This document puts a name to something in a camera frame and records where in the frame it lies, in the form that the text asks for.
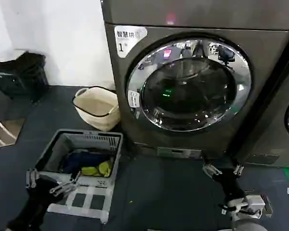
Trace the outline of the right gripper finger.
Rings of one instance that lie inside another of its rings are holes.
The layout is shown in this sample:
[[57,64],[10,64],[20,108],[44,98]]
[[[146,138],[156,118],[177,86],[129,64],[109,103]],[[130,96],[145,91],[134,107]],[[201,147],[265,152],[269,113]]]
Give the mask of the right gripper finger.
[[219,175],[219,170],[212,165],[208,158],[203,154],[202,155],[202,159],[203,159],[203,171],[207,176],[218,176]]
[[240,164],[239,162],[235,162],[235,169],[233,171],[233,174],[236,176],[241,176],[243,169],[244,166],[242,164]]

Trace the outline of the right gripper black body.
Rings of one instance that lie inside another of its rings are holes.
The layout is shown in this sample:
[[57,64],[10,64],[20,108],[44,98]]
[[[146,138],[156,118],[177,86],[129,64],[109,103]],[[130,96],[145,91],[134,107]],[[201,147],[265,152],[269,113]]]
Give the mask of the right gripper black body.
[[238,184],[238,175],[233,169],[222,168],[221,173],[214,174],[213,180],[220,183],[226,198],[244,198],[244,191]]

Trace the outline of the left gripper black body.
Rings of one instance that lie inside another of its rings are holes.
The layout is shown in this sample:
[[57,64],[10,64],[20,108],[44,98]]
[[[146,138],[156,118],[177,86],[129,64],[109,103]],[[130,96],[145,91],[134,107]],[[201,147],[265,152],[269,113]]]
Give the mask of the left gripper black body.
[[58,185],[56,180],[47,176],[40,176],[36,180],[36,187],[34,188],[35,198],[42,205],[50,205],[61,201],[61,195],[55,196],[54,193],[50,193],[50,190]]

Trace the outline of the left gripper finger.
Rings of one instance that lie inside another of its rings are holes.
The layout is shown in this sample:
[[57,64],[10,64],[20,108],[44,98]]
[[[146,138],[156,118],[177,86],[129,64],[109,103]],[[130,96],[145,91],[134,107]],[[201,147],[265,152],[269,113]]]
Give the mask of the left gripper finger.
[[35,168],[30,168],[26,171],[26,188],[33,189],[37,186],[37,179],[39,178],[39,172]]
[[67,195],[74,191],[78,187],[78,180],[81,176],[81,171],[72,173],[69,181],[60,183],[58,186],[49,190],[49,193],[53,196],[59,196],[61,194]]

